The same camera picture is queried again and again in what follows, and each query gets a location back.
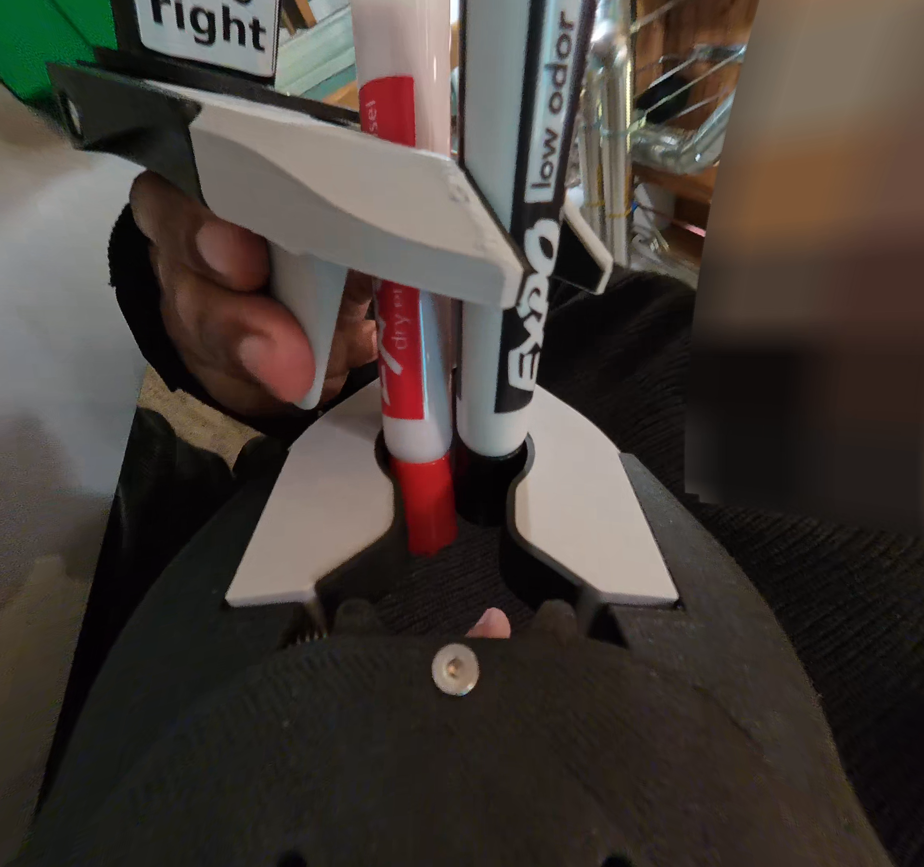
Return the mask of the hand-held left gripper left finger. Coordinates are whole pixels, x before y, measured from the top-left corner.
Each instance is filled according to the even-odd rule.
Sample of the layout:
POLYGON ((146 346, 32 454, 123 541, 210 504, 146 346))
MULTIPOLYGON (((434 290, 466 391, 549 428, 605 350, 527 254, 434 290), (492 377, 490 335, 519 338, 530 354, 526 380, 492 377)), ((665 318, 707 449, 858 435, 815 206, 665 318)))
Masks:
POLYGON ((242 561, 230 607, 299 604, 330 629, 345 597, 367 597, 358 558, 397 531, 394 484, 379 465, 378 394, 354 394, 290 447, 242 561))

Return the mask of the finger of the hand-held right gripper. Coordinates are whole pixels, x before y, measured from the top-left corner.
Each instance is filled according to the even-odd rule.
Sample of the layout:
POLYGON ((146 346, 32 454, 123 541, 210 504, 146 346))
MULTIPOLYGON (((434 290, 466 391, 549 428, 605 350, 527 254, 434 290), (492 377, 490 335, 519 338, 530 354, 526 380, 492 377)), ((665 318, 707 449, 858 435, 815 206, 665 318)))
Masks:
POLYGON ((557 253, 557 280, 600 295, 613 273, 614 258, 570 197, 562 206, 557 253))
POLYGON ((190 136, 205 204, 293 254, 483 306, 513 306, 520 253, 448 157, 250 102, 190 136))

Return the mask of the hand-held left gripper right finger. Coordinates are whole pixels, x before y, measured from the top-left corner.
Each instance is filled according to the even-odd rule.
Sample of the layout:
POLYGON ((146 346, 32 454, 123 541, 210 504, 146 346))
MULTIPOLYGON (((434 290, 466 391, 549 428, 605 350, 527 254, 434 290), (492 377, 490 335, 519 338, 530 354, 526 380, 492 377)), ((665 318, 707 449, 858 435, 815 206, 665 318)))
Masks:
POLYGON ((680 595, 617 445, 542 387, 529 415, 506 497, 505 584, 533 610, 565 602, 593 637, 616 635, 617 608, 675 610, 680 595))

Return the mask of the green plastic bin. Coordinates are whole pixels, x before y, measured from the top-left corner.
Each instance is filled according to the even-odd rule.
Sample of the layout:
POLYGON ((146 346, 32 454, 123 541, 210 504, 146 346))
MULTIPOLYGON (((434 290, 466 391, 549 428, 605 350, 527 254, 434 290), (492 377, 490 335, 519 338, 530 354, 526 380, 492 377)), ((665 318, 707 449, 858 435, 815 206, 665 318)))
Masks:
POLYGON ((110 0, 1 0, 1 81, 23 103, 52 97, 47 64, 93 61, 117 46, 110 0))

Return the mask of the red dry erase marker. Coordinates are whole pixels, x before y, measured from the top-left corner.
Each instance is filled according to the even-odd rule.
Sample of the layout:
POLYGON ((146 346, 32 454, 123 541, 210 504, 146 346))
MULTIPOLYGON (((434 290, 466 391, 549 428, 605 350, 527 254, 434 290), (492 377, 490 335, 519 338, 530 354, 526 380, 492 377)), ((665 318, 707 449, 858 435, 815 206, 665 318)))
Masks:
MULTIPOLYGON (((451 1, 350 0, 362 131, 451 153, 451 1)), ((457 536, 450 301, 373 282, 385 446, 414 556, 457 536)))

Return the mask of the black dry erase marker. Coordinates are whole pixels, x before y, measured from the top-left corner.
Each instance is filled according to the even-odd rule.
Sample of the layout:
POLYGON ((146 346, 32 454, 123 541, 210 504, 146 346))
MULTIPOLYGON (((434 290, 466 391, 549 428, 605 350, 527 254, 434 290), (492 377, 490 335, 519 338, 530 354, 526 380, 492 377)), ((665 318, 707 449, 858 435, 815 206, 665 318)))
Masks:
POLYGON ((523 467, 597 0, 459 0, 459 161, 525 259, 508 307, 462 304, 456 508, 504 523, 523 467))

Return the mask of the person's right forearm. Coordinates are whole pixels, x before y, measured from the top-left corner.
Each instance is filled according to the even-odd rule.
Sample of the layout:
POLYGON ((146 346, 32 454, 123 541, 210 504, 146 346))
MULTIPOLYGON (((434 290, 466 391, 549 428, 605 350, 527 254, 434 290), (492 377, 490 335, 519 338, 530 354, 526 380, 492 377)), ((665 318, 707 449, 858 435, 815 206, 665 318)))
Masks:
POLYGON ((244 423, 260 434, 284 442, 296 440, 314 424, 319 410, 300 410, 294 406, 279 414, 245 415, 221 404, 191 374, 170 339, 161 311, 161 289, 151 262, 150 243, 134 221, 130 206, 121 211, 108 244, 109 284, 122 316, 144 360, 172 391, 185 392, 193 399, 244 423))

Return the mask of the person's right hand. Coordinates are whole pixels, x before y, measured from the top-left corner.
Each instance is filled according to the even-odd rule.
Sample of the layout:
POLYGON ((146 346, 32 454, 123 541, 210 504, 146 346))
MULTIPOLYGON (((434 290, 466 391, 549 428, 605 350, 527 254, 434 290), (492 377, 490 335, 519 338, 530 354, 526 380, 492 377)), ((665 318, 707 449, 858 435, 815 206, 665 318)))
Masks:
POLYGON ((300 413, 317 363, 295 317, 266 293, 266 240, 149 171, 134 180, 129 202, 168 337, 191 376, 227 413, 300 413))

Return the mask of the dark corduroy pants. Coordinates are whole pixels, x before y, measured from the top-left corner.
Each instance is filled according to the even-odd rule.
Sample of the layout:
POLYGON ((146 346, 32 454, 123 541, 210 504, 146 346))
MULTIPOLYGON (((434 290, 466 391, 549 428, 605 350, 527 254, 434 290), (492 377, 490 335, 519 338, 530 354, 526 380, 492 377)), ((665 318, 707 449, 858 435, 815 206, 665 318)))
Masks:
POLYGON ((258 435, 229 466, 183 440, 159 412, 137 408, 92 590, 112 601, 144 594, 239 487, 278 470, 286 454, 282 441, 258 435))

